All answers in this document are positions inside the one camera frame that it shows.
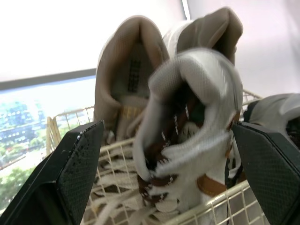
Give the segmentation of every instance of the white sneaker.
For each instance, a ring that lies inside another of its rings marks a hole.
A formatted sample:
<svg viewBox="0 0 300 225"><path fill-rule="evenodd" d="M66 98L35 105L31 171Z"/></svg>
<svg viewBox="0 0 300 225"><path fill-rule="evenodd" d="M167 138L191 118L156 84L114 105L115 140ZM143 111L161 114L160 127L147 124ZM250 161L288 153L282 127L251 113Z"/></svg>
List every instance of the white sneaker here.
<svg viewBox="0 0 300 225"><path fill-rule="evenodd" d="M241 109L242 84L223 55L193 49L159 68L149 88L134 143L140 192L159 211L184 212L226 190L226 154L233 141L229 125ZM217 217L226 217L226 206Z"/></svg>

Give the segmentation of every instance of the shoe lining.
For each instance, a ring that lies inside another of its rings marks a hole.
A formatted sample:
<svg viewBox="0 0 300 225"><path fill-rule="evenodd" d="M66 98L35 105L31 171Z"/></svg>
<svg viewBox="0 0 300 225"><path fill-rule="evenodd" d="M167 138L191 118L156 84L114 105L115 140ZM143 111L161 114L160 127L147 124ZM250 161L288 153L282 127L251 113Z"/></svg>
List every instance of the shoe lining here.
<svg viewBox="0 0 300 225"><path fill-rule="evenodd" d="M148 98L150 94L148 79L153 70L144 46L136 43L117 71L116 80L112 85L112 97L117 101L124 95Z"/></svg>

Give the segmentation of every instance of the sneaker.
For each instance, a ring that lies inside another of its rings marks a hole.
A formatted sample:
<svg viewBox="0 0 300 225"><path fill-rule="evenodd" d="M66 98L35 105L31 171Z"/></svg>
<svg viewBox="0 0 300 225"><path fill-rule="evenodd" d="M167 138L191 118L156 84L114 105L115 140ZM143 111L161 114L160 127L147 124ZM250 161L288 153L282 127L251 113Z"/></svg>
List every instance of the sneaker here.
<svg viewBox="0 0 300 225"><path fill-rule="evenodd" d="M164 36L170 57L195 47L206 47L222 53L234 64L236 44L243 26L236 14L224 7L194 21L184 21Z"/></svg>
<svg viewBox="0 0 300 225"><path fill-rule="evenodd" d="M300 149L300 94L279 94L249 104L245 122L280 132Z"/></svg>
<svg viewBox="0 0 300 225"><path fill-rule="evenodd" d="M104 120L106 142L135 134L149 98L148 79L169 58L148 18L127 19L104 46L96 70L94 120Z"/></svg>
<svg viewBox="0 0 300 225"><path fill-rule="evenodd" d="M300 94L279 94L252 102L244 112L244 121L261 125L265 128L280 132L300 149ZM244 201L250 204L256 200L251 189L244 192ZM243 207L242 198L232 200L232 210L238 211ZM261 214L261 207L257 204L247 211L249 221ZM255 225L269 225L266 217L256 221ZM245 214L233 218L234 224L246 224Z"/></svg>
<svg viewBox="0 0 300 225"><path fill-rule="evenodd" d="M140 193L160 212L185 212L226 190L230 124L240 114L241 80L222 54L202 48L165 63L149 88L133 153ZM224 207L217 219L226 218Z"/></svg>
<svg viewBox="0 0 300 225"><path fill-rule="evenodd" d="M244 127L256 127L255 133L253 130L247 133L245 132L246 129L234 128L237 136L242 133L247 134L247 139L254 143L253 145L251 143L245 145L245 140L241 136L239 137L239 144L241 145L242 142L243 145L240 152L243 153L244 166L247 169L249 183L253 189L253 191L248 189L244 192L244 199L240 198L239 200L240 205L243 204L243 201L247 204L247 202L250 203L256 199L260 202L269 222L266 217L263 217L264 222L259 220L259 223L258 221L254 223L255 225L269 225L283 220L286 221L284 222L286 224L298 224L296 220L293 220L296 218L293 217L293 212L297 208L294 203L298 201L296 198L299 193L299 173L296 171L297 166L295 165L299 164L296 159L299 157L297 149L300 150L300 94L278 94L252 102L244 112L244 121L261 127L243 125ZM245 156L245 152L251 152L251 154ZM276 182L272 184L273 180L280 180L281 182L276 186ZM279 210L274 210L276 205L280 206ZM247 212L250 221L262 213L257 204L251 206L250 209L251 211ZM234 224L246 224L248 219L241 214L233 218L233 221Z"/></svg>

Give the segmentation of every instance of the shoe tongue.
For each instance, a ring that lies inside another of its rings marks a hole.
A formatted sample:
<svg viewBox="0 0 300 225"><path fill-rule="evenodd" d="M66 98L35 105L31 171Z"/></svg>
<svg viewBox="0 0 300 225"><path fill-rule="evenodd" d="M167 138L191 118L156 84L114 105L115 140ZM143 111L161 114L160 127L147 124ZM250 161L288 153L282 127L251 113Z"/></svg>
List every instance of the shoe tongue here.
<svg viewBox="0 0 300 225"><path fill-rule="evenodd" d="M178 143L185 142L200 130L204 123L204 109L205 106L203 104L199 103L196 105L190 115L190 121L187 121L184 124L181 132L179 133Z"/></svg>
<svg viewBox="0 0 300 225"><path fill-rule="evenodd" d="M132 128L132 125L137 126L139 123L135 123L139 119L142 111L147 105L148 100L138 96L122 96L118 99L122 108L119 112L118 123L116 127L116 141L124 140L128 137L128 129Z"/></svg>

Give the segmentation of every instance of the brown leather trim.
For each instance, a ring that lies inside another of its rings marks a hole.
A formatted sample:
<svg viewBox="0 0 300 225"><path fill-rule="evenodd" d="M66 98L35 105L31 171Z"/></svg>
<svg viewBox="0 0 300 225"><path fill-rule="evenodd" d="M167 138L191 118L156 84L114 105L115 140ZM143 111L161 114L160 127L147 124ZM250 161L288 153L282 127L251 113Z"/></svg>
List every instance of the brown leather trim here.
<svg viewBox="0 0 300 225"><path fill-rule="evenodd" d="M197 186L203 193L215 197L227 190L226 185L209 178L206 174L197 179Z"/></svg>

